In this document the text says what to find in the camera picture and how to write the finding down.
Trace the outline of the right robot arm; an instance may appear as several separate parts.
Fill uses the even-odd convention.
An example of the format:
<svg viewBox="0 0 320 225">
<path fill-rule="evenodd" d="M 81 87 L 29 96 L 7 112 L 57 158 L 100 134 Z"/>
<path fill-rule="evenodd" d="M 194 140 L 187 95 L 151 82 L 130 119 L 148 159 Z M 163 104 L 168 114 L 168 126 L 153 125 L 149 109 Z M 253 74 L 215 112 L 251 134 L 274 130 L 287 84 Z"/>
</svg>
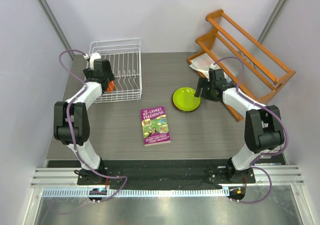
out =
<svg viewBox="0 0 320 225">
<path fill-rule="evenodd" d="M 279 108 L 247 96 L 238 86 L 227 82 L 222 69 L 209 70 L 209 78 L 200 77 L 194 96 L 230 106 L 245 120 L 245 145 L 226 164 L 225 177 L 228 182 L 239 183 L 254 162 L 285 143 Z"/>
</svg>

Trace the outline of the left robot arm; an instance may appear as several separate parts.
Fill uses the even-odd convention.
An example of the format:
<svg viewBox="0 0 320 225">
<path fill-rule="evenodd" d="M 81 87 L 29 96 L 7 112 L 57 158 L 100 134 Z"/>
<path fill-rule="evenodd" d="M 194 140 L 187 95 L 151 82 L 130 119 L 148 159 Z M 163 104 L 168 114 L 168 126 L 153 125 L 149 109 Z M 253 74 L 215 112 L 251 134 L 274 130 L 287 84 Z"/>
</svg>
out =
<svg viewBox="0 0 320 225">
<path fill-rule="evenodd" d="M 90 123 L 88 108 L 107 91 L 115 80 L 110 61 L 103 58 L 90 59 L 90 67 L 83 70 L 86 80 L 83 87 L 66 101 L 54 104 L 53 135 L 70 148 L 81 164 L 78 183 L 102 184 L 107 173 L 104 163 L 89 140 Z"/>
</svg>

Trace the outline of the purple treehouse book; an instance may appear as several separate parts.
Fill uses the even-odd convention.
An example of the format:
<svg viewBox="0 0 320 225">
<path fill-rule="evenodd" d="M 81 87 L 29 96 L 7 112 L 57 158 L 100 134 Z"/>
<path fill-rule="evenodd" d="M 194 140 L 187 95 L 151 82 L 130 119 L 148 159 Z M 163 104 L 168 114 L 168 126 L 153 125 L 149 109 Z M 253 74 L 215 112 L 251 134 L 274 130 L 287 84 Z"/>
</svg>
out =
<svg viewBox="0 0 320 225">
<path fill-rule="evenodd" d="M 140 110 L 145 147 L 171 142 L 167 114 L 164 106 Z"/>
</svg>

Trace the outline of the orange plate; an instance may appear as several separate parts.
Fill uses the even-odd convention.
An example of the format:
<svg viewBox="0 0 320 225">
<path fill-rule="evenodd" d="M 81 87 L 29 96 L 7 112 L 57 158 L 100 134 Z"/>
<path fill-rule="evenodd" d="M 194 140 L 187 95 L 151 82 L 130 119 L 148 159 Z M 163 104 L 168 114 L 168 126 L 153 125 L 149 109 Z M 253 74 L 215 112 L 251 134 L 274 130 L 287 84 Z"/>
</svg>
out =
<svg viewBox="0 0 320 225">
<path fill-rule="evenodd" d="M 111 81 L 111 82 L 108 84 L 108 88 L 106 89 L 106 91 L 107 91 L 108 93 L 110 93 L 110 92 L 112 92 L 114 89 L 115 89 L 114 81 Z"/>
</svg>

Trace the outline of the aluminium rail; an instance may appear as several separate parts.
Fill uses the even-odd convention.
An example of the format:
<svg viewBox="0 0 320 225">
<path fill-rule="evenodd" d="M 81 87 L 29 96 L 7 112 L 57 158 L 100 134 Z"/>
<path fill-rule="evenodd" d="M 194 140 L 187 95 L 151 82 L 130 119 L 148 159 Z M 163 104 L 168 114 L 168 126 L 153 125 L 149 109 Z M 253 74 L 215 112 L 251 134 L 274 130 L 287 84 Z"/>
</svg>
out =
<svg viewBox="0 0 320 225">
<path fill-rule="evenodd" d="M 274 186 L 303 186 L 304 180 L 297 165 L 259 165 Z M 74 168 L 37 168 L 31 181 L 32 188 L 76 187 L 78 176 Z"/>
</svg>

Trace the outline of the lime green plate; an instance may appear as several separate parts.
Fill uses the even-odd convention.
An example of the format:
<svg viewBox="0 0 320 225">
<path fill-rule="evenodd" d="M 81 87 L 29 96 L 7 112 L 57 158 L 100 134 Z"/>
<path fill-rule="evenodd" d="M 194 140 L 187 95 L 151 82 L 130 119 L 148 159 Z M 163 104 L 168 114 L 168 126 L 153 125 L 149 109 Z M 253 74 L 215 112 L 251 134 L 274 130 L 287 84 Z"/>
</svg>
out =
<svg viewBox="0 0 320 225">
<path fill-rule="evenodd" d="M 195 96 L 196 90 L 191 87 L 181 87 L 172 95 L 173 105 L 182 112 L 192 112 L 201 104 L 201 98 Z"/>
</svg>

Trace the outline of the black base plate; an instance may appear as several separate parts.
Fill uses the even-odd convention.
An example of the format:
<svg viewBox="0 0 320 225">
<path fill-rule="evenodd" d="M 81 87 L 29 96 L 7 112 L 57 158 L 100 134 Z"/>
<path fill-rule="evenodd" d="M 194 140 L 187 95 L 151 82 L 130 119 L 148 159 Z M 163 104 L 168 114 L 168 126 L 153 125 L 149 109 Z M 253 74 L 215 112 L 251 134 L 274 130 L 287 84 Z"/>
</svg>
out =
<svg viewBox="0 0 320 225">
<path fill-rule="evenodd" d="M 171 159 L 171 160 L 103 160 L 102 178 L 81 168 L 78 160 L 50 160 L 48 168 L 71 168 L 78 185 L 108 185 L 117 190 L 128 178 L 124 189 L 147 191 L 211 190 L 226 182 L 225 169 L 229 159 Z"/>
</svg>

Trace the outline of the red floral plate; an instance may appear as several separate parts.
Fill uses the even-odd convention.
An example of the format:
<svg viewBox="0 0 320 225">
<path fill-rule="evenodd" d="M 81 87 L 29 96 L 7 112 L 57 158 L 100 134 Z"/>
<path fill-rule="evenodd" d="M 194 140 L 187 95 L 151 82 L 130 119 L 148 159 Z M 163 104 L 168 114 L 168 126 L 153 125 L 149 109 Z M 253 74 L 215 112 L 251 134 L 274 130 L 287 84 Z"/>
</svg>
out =
<svg viewBox="0 0 320 225">
<path fill-rule="evenodd" d="M 201 104 L 201 98 L 193 93 L 174 93 L 171 99 L 172 105 L 180 112 L 189 113 L 195 111 Z"/>
</svg>

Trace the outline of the perforated metal strip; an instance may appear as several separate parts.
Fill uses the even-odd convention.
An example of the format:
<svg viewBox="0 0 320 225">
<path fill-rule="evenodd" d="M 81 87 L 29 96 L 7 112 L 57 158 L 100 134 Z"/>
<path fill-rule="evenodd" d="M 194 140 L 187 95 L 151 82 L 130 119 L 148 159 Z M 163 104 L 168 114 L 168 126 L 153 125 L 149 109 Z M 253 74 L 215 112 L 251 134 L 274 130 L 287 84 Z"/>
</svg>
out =
<svg viewBox="0 0 320 225">
<path fill-rule="evenodd" d="M 107 198 L 116 194 L 116 198 L 175 198 L 175 197 L 228 197 L 229 188 L 209 190 L 129 190 L 117 192 L 114 189 L 77 187 L 77 188 L 45 188 L 44 198 Z"/>
</svg>

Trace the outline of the white paper packet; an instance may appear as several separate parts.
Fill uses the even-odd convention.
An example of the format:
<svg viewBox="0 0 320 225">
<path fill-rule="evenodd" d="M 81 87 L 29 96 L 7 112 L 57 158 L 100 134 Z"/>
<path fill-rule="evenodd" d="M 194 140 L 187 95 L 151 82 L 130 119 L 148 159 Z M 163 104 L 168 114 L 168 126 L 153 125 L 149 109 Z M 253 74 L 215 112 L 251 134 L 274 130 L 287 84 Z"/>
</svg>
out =
<svg viewBox="0 0 320 225">
<path fill-rule="evenodd" d="M 194 59 L 191 60 L 191 64 L 189 65 L 193 70 L 200 72 L 207 79 L 209 78 L 209 67 L 215 61 L 207 54 L 204 53 Z"/>
</svg>

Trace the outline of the orange wooden rack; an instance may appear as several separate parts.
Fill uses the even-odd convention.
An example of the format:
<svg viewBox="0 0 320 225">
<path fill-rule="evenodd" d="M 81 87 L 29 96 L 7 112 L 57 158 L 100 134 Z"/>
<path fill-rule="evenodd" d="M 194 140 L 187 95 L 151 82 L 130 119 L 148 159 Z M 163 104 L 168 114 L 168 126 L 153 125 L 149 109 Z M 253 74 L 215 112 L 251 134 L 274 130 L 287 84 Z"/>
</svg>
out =
<svg viewBox="0 0 320 225">
<path fill-rule="evenodd" d="M 239 87 L 246 95 L 260 103 L 270 103 L 296 72 L 222 9 L 209 13 L 205 19 L 212 28 L 195 40 L 200 50 L 187 59 L 189 64 L 208 54 L 233 82 L 237 83 L 244 74 Z"/>
</svg>

